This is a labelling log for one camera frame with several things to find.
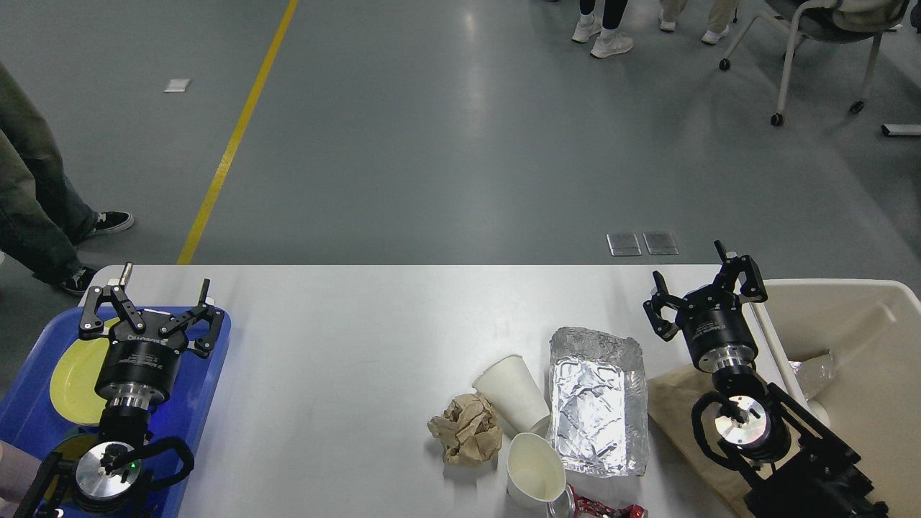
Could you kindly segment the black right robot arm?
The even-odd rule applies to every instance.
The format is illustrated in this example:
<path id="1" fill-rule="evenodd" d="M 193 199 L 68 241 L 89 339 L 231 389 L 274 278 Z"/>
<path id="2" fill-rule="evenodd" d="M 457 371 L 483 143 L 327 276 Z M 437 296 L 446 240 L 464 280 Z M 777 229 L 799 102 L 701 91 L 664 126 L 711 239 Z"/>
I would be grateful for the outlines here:
<path id="1" fill-rule="evenodd" d="M 743 501 L 756 517 L 886 517 L 871 501 L 861 456 L 775 383 L 756 371 L 758 347 L 743 316 L 745 303 L 767 300 L 757 263 L 714 242 L 720 271 L 711 283 L 678 297 L 653 272 L 643 309 L 655 334 L 682 334 L 691 364 L 713 390 L 691 408 L 694 441 L 710 461 L 741 475 Z"/>

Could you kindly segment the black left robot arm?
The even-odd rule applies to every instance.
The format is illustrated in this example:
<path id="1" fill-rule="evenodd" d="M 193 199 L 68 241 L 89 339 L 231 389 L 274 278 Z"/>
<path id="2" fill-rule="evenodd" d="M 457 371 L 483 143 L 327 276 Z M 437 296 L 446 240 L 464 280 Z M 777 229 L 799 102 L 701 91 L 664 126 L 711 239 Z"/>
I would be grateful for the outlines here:
<path id="1" fill-rule="evenodd" d="M 131 263 L 112 284 L 88 290 L 78 325 L 83 342 L 105 341 L 94 384 L 103 400 L 94 440 L 71 460 L 52 450 L 37 468 L 14 515 L 63 517 L 63 502 L 88 514 L 151 514 L 148 498 L 181 484 L 195 466 L 191 441 L 151 432 L 170 423 L 154 412 L 174 395 L 184 354 L 207 360 L 226 312 L 209 298 L 204 279 L 197 303 L 175 315 L 139 308 L 127 295 Z"/>

